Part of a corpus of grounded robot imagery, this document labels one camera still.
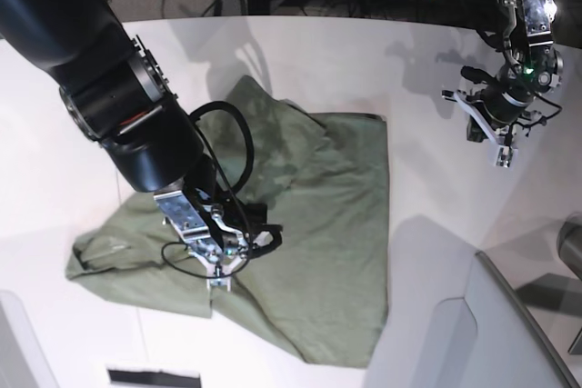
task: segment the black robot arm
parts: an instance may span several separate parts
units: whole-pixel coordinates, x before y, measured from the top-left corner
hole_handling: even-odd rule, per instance
[[[78,126],[137,191],[173,183],[202,155],[153,57],[106,0],[0,0],[0,34],[56,80]]]
[[[197,277],[229,285],[252,257],[281,244],[280,226],[266,224],[266,207],[235,196],[252,171],[244,117],[223,103],[189,119],[154,57],[139,38],[129,38],[106,0],[0,0],[0,34],[55,79],[81,131],[106,149],[133,188],[154,193],[181,240],[172,244],[205,266],[207,275]],[[196,126],[213,109],[230,112],[245,136],[251,159],[235,189]],[[217,185],[217,173],[229,195]]]

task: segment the white tabletop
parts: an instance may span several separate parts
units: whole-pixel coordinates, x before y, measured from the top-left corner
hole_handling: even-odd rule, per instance
[[[508,171],[488,163],[487,144],[465,140],[466,115],[440,98],[443,87],[465,86],[462,65],[491,73],[501,66],[501,56],[474,32],[311,17],[184,19],[126,29],[152,50],[186,110],[223,99],[241,75],[252,75],[274,98],[310,112],[383,115],[391,264],[406,240],[399,235],[421,220],[431,223],[427,231],[442,228],[488,249],[512,284],[547,270],[567,272],[552,247],[559,221],[582,209],[579,51],[562,51],[566,79],[556,99],[565,112],[520,142]],[[0,67],[0,289],[23,300],[62,388],[106,386],[105,366],[123,363],[195,370],[205,388],[361,386],[363,371],[300,363],[220,315],[199,320],[138,310],[68,283],[65,260],[75,235],[101,224],[131,190],[69,120],[48,77],[5,42]],[[557,342],[576,333],[574,321],[565,332],[558,318],[539,316]],[[566,354],[567,345],[560,347]],[[226,351],[236,357],[227,368]],[[582,364],[568,359],[572,367]]]

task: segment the green cloth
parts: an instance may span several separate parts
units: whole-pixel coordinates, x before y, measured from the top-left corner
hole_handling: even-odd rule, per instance
[[[366,367],[387,316],[388,169],[386,124],[365,114],[305,114],[243,77],[226,99],[256,145],[255,169],[240,192],[268,204],[283,245],[254,260],[233,290],[164,265],[175,241],[151,194],[136,194],[101,229],[80,237],[66,277],[111,302],[210,317],[220,312],[303,359]],[[201,123],[229,180],[245,163],[242,135],[227,114]],[[184,251],[170,252],[203,274]]]

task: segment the metal mount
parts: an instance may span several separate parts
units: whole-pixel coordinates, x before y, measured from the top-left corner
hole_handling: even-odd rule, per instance
[[[507,135],[510,134],[509,127],[494,130],[485,117],[467,101],[467,93],[463,91],[443,90],[442,97],[448,102],[459,104],[461,109],[475,120],[489,142],[495,147],[495,166],[509,168],[517,156],[517,147],[513,144],[513,141],[507,144]]]
[[[178,181],[154,194],[154,200],[166,216],[164,223],[171,224],[180,240],[188,247],[188,254],[195,257],[206,269],[208,289],[225,286],[230,291],[231,274],[248,253],[246,236],[239,229],[228,226],[223,220],[220,204],[206,204],[206,194],[198,190],[199,202],[191,201],[185,194],[184,182]],[[201,214],[210,215],[222,235],[222,245],[211,235],[210,228]]]

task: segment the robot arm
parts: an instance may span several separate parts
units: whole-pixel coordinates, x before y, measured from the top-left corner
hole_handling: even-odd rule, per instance
[[[222,170],[196,126],[204,107],[186,115],[152,54],[129,38],[106,0],[0,0],[0,34],[55,79],[78,127],[132,187],[154,193],[209,285],[229,285],[235,267],[281,244],[265,206],[242,204],[226,179],[230,196],[217,186]],[[211,109],[227,110],[243,129],[247,178],[253,151],[243,116],[228,104]],[[270,244],[259,245],[261,233],[272,235]]]
[[[516,151],[516,126],[529,130],[559,114],[561,107],[543,95],[559,86],[563,65],[552,37],[557,12],[553,0],[497,0],[497,7],[498,22],[502,24],[499,38],[488,41],[501,42],[495,48],[504,56],[505,64],[495,77],[463,67],[461,75],[477,89],[470,94],[445,91],[443,96],[469,113],[467,140],[489,140],[497,148],[495,164],[509,167]],[[529,111],[537,99],[557,111],[548,116]]]

